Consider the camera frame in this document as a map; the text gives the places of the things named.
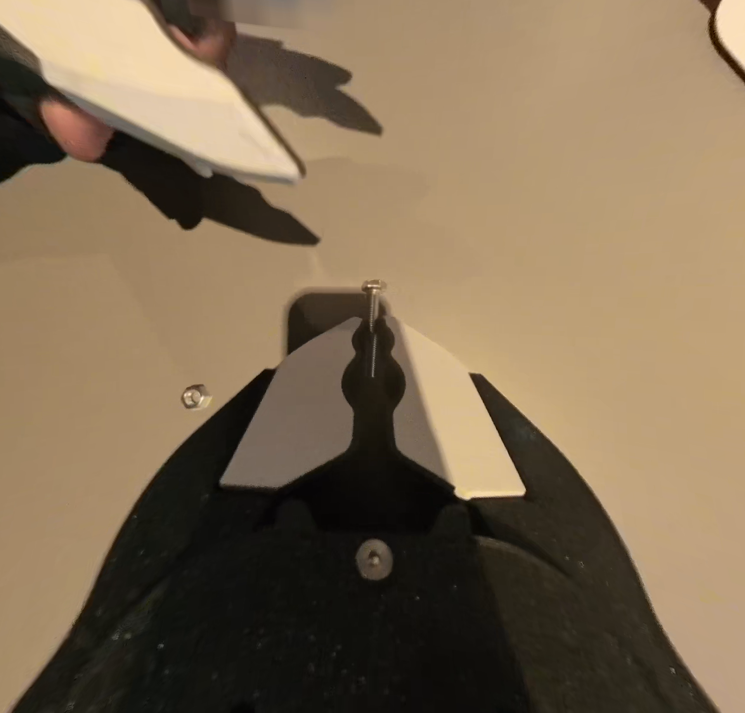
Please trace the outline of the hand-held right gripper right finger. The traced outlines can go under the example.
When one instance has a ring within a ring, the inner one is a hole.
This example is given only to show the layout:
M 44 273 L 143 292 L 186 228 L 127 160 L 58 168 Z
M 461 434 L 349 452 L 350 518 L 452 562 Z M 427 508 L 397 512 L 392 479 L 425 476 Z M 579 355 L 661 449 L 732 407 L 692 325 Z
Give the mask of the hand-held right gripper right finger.
M 527 487 L 468 369 L 395 317 L 375 322 L 372 425 L 386 512 L 431 524 L 454 503 L 521 498 Z

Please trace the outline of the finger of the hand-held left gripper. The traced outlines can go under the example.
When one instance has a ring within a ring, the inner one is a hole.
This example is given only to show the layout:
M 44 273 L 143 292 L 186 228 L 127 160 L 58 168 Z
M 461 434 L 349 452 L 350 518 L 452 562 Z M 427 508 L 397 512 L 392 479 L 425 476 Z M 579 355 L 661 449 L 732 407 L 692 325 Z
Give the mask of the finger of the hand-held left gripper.
M 1 0 L 21 62 L 102 122 L 202 177 L 297 182 L 305 167 L 224 72 L 187 54 L 151 0 Z

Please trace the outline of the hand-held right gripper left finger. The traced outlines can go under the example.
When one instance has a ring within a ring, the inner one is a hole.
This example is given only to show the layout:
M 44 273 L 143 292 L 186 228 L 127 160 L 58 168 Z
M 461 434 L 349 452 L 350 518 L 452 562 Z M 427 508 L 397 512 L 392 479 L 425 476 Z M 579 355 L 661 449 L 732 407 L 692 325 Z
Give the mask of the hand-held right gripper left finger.
M 322 475 L 351 445 L 354 413 L 342 388 L 355 360 L 359 317 L 301 345 L 277 367 L 219 485 L 236 493 L 304 503 L 322 520 L 333 495 Z

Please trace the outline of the silver bolt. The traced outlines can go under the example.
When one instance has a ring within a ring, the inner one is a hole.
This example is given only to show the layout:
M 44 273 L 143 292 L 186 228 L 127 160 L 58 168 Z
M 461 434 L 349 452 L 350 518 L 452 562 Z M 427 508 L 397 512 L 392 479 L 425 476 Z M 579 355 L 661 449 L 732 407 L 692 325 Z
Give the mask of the silver bolt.
M 360 290 L 367 301 L 366 373 L 368 378 L 374 378 L 378 354 L 377 322 L 380 316 L 381 297 L 386 291 L 386 282 L 383 279 L 368 279 L 361 285 Z

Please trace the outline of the person's left hand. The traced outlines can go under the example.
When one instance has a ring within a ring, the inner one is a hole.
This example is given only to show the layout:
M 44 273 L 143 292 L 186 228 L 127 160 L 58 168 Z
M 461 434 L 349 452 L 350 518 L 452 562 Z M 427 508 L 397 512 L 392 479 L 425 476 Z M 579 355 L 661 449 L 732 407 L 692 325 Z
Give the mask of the person's left hand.
M 172 24 L 167 25 L 166 32 L 187 54 L 221 71 L 227 67 L 237 38 L 235 23 L 217 19 L 207 20 L 201 33 L 195 36 Z M 91 163 L 106 153 L 114 134 L 112 127 L 58 94 L 47 93 L 39 99 L 37 107 L 51 138 L 72 159 Z

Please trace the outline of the white stand base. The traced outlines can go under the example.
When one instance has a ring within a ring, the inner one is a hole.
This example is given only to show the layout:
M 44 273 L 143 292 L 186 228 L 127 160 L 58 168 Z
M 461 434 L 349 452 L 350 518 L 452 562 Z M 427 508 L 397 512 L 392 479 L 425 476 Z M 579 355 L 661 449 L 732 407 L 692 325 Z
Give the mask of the white stand base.
M 714 49 L 744 81 L 744 0 L 721 0 L 712 13 L 710 37 Z

